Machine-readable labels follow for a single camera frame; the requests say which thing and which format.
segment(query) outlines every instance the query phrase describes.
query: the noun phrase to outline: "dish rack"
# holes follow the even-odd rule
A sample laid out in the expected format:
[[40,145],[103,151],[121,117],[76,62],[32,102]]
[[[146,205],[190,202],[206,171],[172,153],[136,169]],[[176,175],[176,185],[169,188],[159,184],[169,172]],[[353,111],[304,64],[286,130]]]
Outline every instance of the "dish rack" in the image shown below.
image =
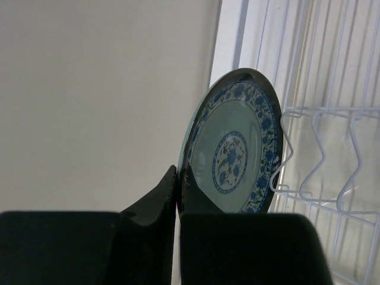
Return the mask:
[[218,20],[210,85],[239,67],[272,82],[285,151],[270,211],[308,217],[336,284],[380,284],[379,22],[380,0],[224,0]]

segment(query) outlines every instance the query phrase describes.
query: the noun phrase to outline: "beige wall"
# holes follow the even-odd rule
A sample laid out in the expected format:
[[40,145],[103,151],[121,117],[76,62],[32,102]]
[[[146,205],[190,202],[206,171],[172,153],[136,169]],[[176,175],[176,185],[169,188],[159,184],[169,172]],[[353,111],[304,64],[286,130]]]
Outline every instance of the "beige wall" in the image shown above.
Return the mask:
[[178,163],[219,1],[0,5],[0,211],[129,206]]

